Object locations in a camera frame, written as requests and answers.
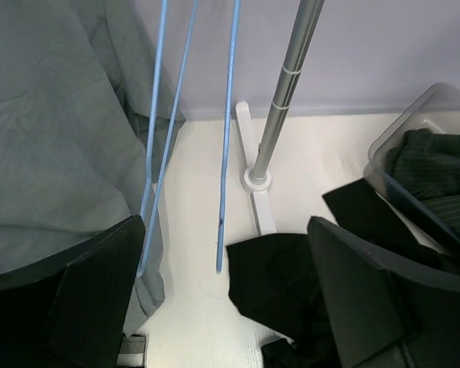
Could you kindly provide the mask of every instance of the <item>gray curtain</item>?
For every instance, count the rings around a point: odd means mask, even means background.
[[[0,0],[0,274],[139,212],[153,62],[129,2]],[[163,77],[154,182],[172,104]],[[157,222],[127,335],[164,300],[162,253]]]

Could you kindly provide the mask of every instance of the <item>gray pipe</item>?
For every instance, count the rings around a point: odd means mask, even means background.
[[[300,78],[305,56],[323,6],[324,0],[300,1],[290,43],[274,92],[262,141],[259,145],[258,157],[255,160],[254,169],[251,171],[251,178],[256,182],[260,182],[266,177],[266,171],[288,114],[291,98]]]

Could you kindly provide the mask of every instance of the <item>white floor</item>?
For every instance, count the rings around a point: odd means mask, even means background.
[[[270,167],[278,231],[305,233],[311,215],[333,220],[321,195],[362,176],[369,146],[395,118],[288,119]],[[264,121],[254,123],[260,136]],[[260,345],[276,336],[239,315],[227,296],[226,267],[215,273],[222,129],[222,121],[187,123],[169,165],[160,205],[166,302],[143,327],[150,368],[261,368]],[[257,235],[239,181],[244,169],[233,125],[226,244]]]

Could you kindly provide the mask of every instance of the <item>clear plastic bin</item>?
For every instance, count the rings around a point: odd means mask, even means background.
[[[449,84],[430,87],[370,147],[364,176],[390,204],[441,246],[460,253],[460,234],[407,192],[386,173],[386,154],[397,147],[406,131],[428,128],[433,133],[460,134],[460,90]]]

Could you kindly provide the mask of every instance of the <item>blue rope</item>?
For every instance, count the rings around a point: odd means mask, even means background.
[[[155,122],[156,122],[156,108],[159,102],[159,86],[160,86],[160,70],[162,69],[162,53],[163,53],[163,39],[166,31],[166,19],[167,19],[167,0],[162,0],[162,8],[160,9],[160,24],[159,24],[159,36],[156,45],[156,56],[155,56],[155,70],[153,72],[153,87],[152,87],[152,105],[150,108],[149,126],[148,126],[148,138],[146,140],[146,184],[143,191],[143,197],[141,200],[140,215],[144,222],[146,222],[146,207],[148,205],[148,199],[150,192],[152,191],[152,154],[153,154],[153,137],[155,135]],[[148,255],[150,244],[145,242],[143,245],[143,256],[138,265],[137,276],[145,271],[146,259]]]
[[[233,66],[235,61],[235,46],[237,44],[238,15],[240,11],[240,0],[234,1],[232,18],[232,35],[230,37],[230,50],[228,53],[227,72],[227,94],[225,101],[225,132],[223,133],[223,158],[222,177],[220,186],[220,216],[218,222],[218,244],[216,251],[216,271],[222,272],[223,264],[223,238],[225,231],[225,202],[227,192],[227,168],[228,168],[228,142],[230,140],[230,116],[232,112],[232,87],[233,87]]]
[[[170,115],[170,122],[169,122],[169,129],[167,131],[166,145],[163,149],[162,165],[160,167],[159,179],[157,181],[155,199],[153,200],[152,214],[150,216],[148,233],[146,236],[146,243],[143,249],[143,256],[142,256],[140,265],[138,267],[138,273],[137,273],[138,277],[140,277],[143,274],[143,272],[145,272],[146,263],[148,260],[148,251],[150,249],[150,242],[152,241],[153,229],[155,227],[156,211],[157,211],[159,200],[160,200],[160,193],[162,192],[162,184],[163,184],[163,179],[165,177],[167,160],[169,157],[169,148],[170,148],[170,142],[172,140],[172,134],[174,131],[174,123],[176,122],[177,107],[179,106],[179,98],[180,98],[181,89],[182,89],[182,80],[184,79],[184,73],[186,72],[186,62],[187,62],[187,57],[189,54],[189,46],[191,44],[192,30],[194,28],[194,23],[196,19],[196,11],[198,9],[198,2],[199,0],[194,0],[193,5],[192,5],[192,14],[191,14],[191,20],[189,22],[189,29],[187,32],[186,46],[184,48],[184,55],[182,56],[181,70],[179,72],[179,81],[177,82],[176,95],[174,98],[174,104],[172,106],[172,113]]]

